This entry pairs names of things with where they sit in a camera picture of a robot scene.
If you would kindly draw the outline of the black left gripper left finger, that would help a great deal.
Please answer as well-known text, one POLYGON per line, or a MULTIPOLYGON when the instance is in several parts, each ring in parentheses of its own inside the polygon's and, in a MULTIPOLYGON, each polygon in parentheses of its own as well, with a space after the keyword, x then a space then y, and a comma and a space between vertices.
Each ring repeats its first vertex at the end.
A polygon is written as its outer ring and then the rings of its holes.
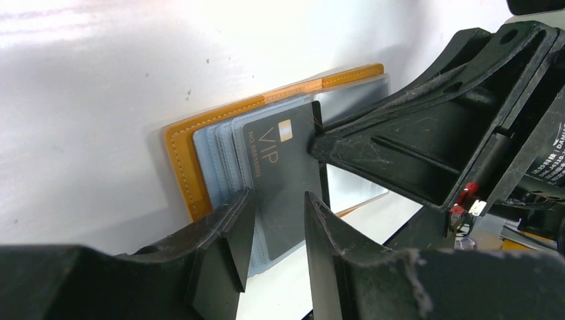
POLYGON ((134 254, 82 245, 1 248, 2 319, 234 319, 251 260, 257 200, 212 213, 134 254))

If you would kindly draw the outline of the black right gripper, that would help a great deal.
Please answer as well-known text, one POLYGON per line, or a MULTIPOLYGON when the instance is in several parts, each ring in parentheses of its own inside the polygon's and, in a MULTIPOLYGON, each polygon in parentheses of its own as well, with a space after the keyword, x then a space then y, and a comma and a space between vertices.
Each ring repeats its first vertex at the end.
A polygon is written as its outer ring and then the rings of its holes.
POLYGON ((457 32, 412 83, 333 126, 312 156, 422 205, 388 243, 445 247, 492 214, 564 240, 564 31, 457 32))

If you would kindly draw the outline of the black VIP card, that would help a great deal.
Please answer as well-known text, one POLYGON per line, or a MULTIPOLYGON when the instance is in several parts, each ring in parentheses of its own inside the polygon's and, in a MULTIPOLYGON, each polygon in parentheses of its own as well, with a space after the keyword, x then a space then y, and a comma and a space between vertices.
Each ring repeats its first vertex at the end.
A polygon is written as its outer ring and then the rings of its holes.
POLYGON ((241 133, 259 204, 260 235, 275 261, 304 241, 304 194, 322 194, 318 161, 308 149, 316 133, 310 101, 266 109, 241 133))

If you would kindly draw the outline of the yellow leather card holder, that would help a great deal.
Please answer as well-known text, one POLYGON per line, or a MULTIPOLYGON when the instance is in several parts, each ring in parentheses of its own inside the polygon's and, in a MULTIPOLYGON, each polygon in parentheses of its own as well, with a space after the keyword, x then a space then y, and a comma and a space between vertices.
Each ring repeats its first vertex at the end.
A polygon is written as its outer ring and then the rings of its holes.
MULTIPOLYGON (((389 87, 383 66, 367 65, 269 91, 168 126, 164 133, 165 146, 189 215, 198 220, 225 203, 236 191, 254 190, 241 133, 244 121, 266 109, 310 101, 316 117, 316 137, 385 98, 389 87)), ((386 193, 386 189, 376 183, 332 165, 318 164, 322 194, 317 196, 335 213, 348 213, 386 193)), ((304 243, 277 260, 269 261, 260 232, 258 208, 250 276, 270 269, 304 243)))

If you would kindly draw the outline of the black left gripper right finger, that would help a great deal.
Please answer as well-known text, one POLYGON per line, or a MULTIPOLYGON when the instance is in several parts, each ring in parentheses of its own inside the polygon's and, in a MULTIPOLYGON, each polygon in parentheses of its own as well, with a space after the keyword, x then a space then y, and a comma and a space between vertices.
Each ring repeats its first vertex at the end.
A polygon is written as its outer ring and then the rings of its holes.
POLYGON ((564 258, 543 251, 392 251, 304 195, 315 319, 563 319, 564 258))

